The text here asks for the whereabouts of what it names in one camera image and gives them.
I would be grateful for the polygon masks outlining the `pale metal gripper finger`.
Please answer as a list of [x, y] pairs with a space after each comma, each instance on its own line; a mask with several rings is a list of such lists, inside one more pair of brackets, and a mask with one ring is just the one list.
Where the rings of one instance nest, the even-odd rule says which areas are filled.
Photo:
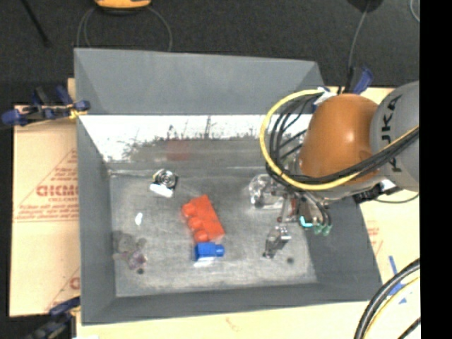
[[279, 226], [275, 226], [270, 229], [266, 237], [265, 249], [263, 253], [265, 258], [273, 258], [275, 256], [282, 242], [281, 237], [282, 234]]
[[274, 237], [275, 237], [273, 241], [274, 254], [282, 250], [286, 243], [288, 243], [292, 238], [287, 227], [275, 227]]

